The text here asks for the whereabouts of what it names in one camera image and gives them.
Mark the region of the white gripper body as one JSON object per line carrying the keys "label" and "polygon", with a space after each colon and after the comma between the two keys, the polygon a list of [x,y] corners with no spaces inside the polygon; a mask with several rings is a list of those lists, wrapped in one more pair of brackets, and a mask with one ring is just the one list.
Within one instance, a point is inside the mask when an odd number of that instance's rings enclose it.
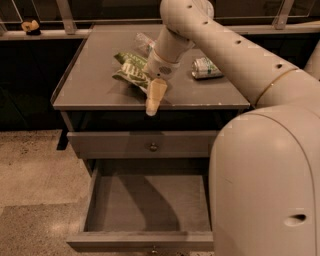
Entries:
{"label": "white gripper body", "polygon": [[152,50],[147,58],[144,71],[148,73],[151,78],[170,80],[179,67],[179,63],[165,61],[155,50]]}

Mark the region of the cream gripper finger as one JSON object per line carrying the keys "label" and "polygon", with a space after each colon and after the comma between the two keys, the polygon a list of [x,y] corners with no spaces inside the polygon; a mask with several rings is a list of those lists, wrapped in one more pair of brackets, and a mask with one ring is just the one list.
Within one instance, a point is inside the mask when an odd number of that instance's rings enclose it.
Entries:
{"label": "cream gripper finger", "polygon": [[146,114],[155,116],[159,108],[160,102],[163,99],[167,90],[165,80],[156,78],[151,81],[147,88]]}

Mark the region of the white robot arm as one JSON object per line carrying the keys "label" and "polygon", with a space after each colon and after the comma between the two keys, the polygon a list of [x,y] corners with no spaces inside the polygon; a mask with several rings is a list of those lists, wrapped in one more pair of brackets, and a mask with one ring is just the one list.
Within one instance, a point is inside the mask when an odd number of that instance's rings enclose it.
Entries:
{"label": "white robot arm", "polygon": [[148,70],[171,78],[196,45],[253,107],[211,150],[215,256],[320,256],[319,79],[213,21],[209,5],[161,1]]}

